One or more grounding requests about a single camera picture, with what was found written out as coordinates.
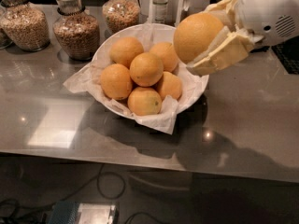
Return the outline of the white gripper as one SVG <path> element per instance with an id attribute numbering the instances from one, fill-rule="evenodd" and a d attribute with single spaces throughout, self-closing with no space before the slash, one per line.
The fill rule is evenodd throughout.
<path id="1" fill-rule="evenodd" d="M 243 61 L 257 44 L 275 46 L 299 36 L 299 0 L 221 0 L 204 12 L 224 27 L 207 50 L 186 64 L 200 77 Z"/>

